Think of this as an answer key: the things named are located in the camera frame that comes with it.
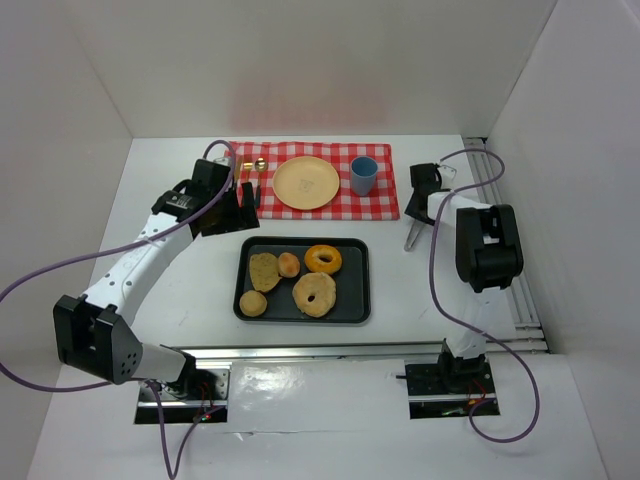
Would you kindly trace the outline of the metal tongs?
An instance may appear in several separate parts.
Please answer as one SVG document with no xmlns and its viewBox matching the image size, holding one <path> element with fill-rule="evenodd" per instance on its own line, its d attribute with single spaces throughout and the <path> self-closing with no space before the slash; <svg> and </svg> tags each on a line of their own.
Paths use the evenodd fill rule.
<svg viewBox="0 0 640 480">
<path fill-rule="evenodd" d="M 411 251 L 414 250 L 414 248 L 416 246 L 416 243 L 417 243 L 417 241 L 418 241 L 418 239 L 419 239 L 424 227 L 425 227 L 425 224 L 423 222 L 421 222 L 419 220 L 416 220 L 416 219 L 413 220 L 413 222 L 412 222 L 412 224 L 410 226 L 406 241 L 404 243 L 404 251 L 405 252 L 411 252 Z"/>
</svg>

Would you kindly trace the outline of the small round bun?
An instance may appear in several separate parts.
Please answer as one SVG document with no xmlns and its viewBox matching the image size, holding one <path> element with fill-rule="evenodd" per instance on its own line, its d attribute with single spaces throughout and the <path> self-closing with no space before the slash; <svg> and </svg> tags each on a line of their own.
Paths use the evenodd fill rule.
<svg viewBox="0 0 640 480">
<path fill-rule="evenodd" d="M 300 272 L 300 262 L 296 255 L 283 252 L 278 257 L 278 272 L 281 277 L 295 278 Z"/>
</svg>

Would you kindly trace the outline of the orange glazed donut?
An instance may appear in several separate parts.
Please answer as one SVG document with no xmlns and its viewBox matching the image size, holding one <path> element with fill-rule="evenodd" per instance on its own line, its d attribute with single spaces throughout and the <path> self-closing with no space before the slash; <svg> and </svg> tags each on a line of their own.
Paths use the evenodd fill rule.
<svg viewBox="0 0 640 480">
<path fill-rule="evenodd" d="M 312 273 L 332 275 L 341 269 L 342 256 L 333 246 L 314 245 L 306 251 L 304 262 L 307 269 Z"/>
</svg>

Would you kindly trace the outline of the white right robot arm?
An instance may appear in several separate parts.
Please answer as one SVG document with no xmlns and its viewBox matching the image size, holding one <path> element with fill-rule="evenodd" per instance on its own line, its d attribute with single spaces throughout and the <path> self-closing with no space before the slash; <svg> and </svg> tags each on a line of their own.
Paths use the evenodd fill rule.
<svg viewBox="0 0 640 480">
<path fill-rule="evenodd" d="M 446 391 L 465 393 L 483 377 L 485 334 L 495 322 L 499 292 L 508 288 L 524 267 L 517 223 L 511 206 L 490 205 L 459 194 L 449 202 L 439 180 L 415 187 L 405 214 L 413 224 L 404 250 L 411 251 L 427 225 L 453 233 L 453 260 L 463 298 L 453 316 L 471 327 L 454 324 L 442 342 L 436 377 Z"/>
</svg>

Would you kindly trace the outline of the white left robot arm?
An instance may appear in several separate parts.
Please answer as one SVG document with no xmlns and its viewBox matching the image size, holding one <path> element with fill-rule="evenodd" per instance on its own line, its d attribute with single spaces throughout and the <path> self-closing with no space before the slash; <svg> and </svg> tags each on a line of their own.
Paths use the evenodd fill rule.
<svg viewBox="0 0 640 480">
<path fill-rule="evenodd" d="M 115 265 L 78 297 L 62 296 L 53 308 L 59 360 L 109 383 L 152 380 L 180 397 L 212 383 L 194 356 L 141 342 L 136 314 L 172 261 L 198 236 L 258 227 L 253 187 L 240 192 L 193 177 L 162 194 L 135 241 Z"/>
</svg>

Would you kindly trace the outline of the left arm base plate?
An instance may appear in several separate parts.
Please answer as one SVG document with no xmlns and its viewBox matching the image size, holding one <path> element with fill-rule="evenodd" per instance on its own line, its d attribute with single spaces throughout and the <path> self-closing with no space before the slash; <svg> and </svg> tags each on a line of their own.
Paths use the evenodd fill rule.
<svg viewBox="0 0 640 480">
<path fill-rule="evenodd" d="M 223 424 L 228 419 L 227 399 L 230 384 L 229 369 L 211 371 L 214 382 L 203 383 L 194 393 L 175 393 L 167 386 L 158 392 L 166 424 L 189 424 L 196 417 L 201 424 Z M 157 425 L 159 413 L 152 389 L 141 384 L 136 404 L 136 425 Z"/>
</svg>

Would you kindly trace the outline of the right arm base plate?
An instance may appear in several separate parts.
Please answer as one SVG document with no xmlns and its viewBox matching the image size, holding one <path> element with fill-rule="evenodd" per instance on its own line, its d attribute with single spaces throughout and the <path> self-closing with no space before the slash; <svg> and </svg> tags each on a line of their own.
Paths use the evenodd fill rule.
<svg viewBox="0 0 640 480">
<path fill-rule="evenodd" d="M 473 407 L 476 416 L 500 414 L 488 363 L 479 373 L 457 380 L 445 380 L 437 364 L 406 364 L 396 378 L 405 382 L 412 420 L 467 417 Z"/>
</svg>

